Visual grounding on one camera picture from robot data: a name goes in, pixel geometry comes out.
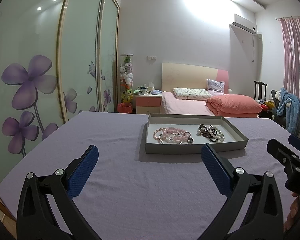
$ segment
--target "headboard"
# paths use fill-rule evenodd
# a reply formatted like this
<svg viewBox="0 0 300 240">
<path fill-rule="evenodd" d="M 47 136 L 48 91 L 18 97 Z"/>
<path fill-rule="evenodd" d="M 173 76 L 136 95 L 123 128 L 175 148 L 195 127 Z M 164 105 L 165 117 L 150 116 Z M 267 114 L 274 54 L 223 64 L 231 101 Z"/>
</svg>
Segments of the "headboard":
<svg viewBox="0 0 300 240">
<path fill-rule="evenodd" d="M 224 93 L 228 94 L 229 74 L 226 70 L 175 63 L 162 63 L 162 91 L 173 88 L 207 89 L 207 79 L 224 81 Z"/>
</svg>

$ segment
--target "chair back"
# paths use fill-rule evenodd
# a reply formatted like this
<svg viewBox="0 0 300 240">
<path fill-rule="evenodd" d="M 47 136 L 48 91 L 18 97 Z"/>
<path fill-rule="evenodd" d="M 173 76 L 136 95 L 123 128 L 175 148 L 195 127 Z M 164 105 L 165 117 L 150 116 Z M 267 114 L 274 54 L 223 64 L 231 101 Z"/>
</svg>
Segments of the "chair back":
<svg viewBox="0 0 300 240">
<path fill-rule="evenodd" d="M 262 99 L 262 86 L 265 86 L 265 96 L 266 97 L 266 91 L 267 91 L 267 86 L 268 84 L 264 84 L 261 81 L 254 81 L 254 100 L 256 100 L 256 96 L 257 96 L 257 85 L 258 85 L 258 99 L 260 100 Z"/>
</svg>

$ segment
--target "frosted glass panel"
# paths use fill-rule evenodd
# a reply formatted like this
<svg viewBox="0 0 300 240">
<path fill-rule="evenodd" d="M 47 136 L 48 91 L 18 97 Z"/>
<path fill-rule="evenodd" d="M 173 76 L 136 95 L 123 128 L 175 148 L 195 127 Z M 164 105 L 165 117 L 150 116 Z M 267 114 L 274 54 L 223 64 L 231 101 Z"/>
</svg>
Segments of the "frosted glass panel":
<svg viewBox="0 0 300 240">
<path fill-rule="evenodd" d="M 63 124 L 56 39 L 63 0 L 0 4 L 0 182 Z"/>
<path fill-rule="evenodd" d="M 61 38 L 61 80 L 67 116 L 98 111 L 96 30 L 100 0 L 69 0 Z"/>
<path fill-rule="evenodd" d="M 118 8 L 105 0 L 100 37 L 100 76 L 102 111 L 114 112 L 114 76 Z"/>
</svg>

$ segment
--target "air conditioner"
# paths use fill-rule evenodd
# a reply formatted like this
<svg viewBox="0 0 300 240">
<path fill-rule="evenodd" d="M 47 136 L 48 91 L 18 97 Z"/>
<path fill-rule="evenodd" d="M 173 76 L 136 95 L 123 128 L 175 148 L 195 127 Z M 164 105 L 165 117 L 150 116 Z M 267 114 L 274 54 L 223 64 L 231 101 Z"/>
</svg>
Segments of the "air conditioner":
<svg viewBox="0 0 300 240">
<path fill-rule="evenodd" d="M 244 29 L 247 32 L 250 32 L 252 34 L 256 34 L 256 26 L 250 22 L 249 20 L 234 14 L 234 22 L 231 24 L 238 28 Z"/>
</svg>

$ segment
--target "folded blanket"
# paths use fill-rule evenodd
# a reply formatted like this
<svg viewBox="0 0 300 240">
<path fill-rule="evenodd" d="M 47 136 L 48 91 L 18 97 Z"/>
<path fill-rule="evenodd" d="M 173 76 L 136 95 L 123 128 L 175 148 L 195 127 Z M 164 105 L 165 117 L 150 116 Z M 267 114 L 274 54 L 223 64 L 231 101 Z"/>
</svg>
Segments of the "folded blanket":
<svg viewBox="0 0 300 240">
<path fill-rule="evenodd" d="M 227 117 L 233 114 L 252 114 L 251 116 L 256 117 L 256 114 L 262 111 L 262 107 L 256 101 L 244 95 L 215 96 L 208 98 L 206 103 L 215 115 L 227 115 Z"/>
<path fill-rule="evenodd" d="M 213 112 L 215 115 L 223 116 L 223 117 L 241 117 L 241 118 L 257 118 L 257 114 L 249 113 L 249 114 L 229 114 L 222 112 L 220 109 L 217 108 L 217 106 L 214 103 L 206 102 L 207 107 L 211 112 Z"/>
</svg>

